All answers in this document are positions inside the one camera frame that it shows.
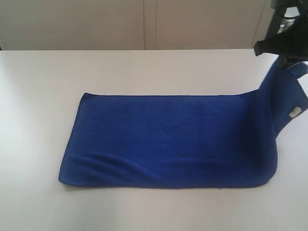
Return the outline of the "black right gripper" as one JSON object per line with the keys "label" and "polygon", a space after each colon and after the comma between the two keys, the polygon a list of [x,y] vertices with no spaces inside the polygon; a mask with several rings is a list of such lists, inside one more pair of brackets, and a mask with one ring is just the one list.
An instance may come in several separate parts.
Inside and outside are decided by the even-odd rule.
{"label": "black right gripper", "polygon": [[277,36],[257,41],[255,56],[264,53],[277,54],[277,66],[287,69],[308,61],[308,15],[295,19],[293,24]]}

